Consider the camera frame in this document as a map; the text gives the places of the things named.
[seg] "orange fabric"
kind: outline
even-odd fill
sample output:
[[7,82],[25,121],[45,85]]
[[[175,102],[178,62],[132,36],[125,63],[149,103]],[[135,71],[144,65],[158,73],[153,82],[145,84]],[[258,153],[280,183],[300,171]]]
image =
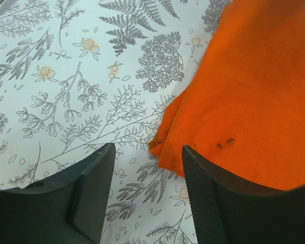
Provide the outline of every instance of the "orange fabric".
[[183,176],[190,145],[258,184],[305,184],[305,0],[233,0],[150,152]]

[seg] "floral patterned tablecloth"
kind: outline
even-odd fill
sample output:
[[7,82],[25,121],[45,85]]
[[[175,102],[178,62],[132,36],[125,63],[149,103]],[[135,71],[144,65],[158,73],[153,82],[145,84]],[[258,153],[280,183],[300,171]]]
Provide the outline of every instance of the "floral patterned tablecloth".
[[0,17],[0,189],[117,148],[101,244],[196,243],[185,180],[147,151],[228,0],[19,0]]

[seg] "white tablecloth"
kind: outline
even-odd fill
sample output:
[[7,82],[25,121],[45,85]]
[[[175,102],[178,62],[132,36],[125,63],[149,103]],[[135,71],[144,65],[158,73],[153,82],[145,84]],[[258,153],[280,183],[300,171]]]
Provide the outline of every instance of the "white tablecloth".
[[18,1],[0,18],[0,189],[113,142],[101,244],[196,243],[185,180],[158,168],[147,143],[227,2]]

